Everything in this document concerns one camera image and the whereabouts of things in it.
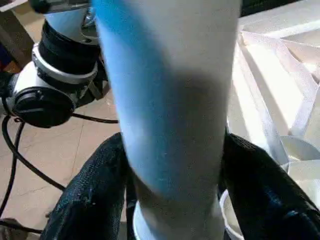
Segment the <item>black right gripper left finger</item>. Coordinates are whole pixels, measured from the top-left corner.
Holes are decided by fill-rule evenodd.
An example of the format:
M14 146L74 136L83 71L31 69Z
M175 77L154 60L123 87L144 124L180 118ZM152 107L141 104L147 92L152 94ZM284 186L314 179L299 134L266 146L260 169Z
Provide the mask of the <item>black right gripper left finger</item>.
M116 240L127 174L127 157L118 132L95 150L67 185L40 239Z

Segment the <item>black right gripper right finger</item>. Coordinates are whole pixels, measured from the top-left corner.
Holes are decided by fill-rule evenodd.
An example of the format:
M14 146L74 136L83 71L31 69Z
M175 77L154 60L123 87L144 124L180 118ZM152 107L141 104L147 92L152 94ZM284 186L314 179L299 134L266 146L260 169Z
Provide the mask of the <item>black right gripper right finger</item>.
M246 240L320 238L320 210L264 149L227 133L221 168Z

